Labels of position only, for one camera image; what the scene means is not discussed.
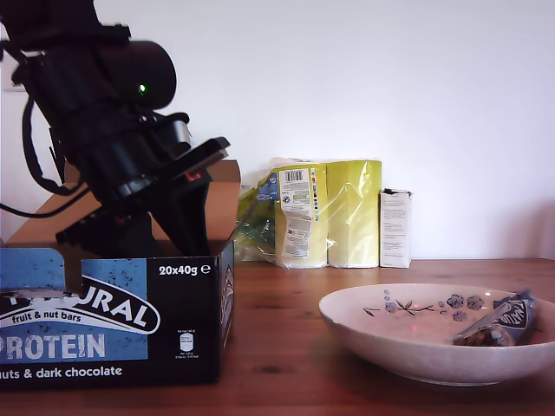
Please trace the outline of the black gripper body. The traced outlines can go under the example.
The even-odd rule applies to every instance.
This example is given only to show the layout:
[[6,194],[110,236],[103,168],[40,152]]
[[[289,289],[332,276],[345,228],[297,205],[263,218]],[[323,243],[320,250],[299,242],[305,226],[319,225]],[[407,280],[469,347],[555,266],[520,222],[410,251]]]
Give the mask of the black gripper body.
[[193,181],[196,172],[208,172],[209,166],[227,155],[229,145],[226,138],[216,137],[174,157],[163,152],[151,135],[124,133],[85,149],[76,160],[77,168],[101,206],[57,232],[56,242],[100,247],[101,227],[110,218],[148,213],[152,224],[157,223],[150,206],[158,189],[180,176]]

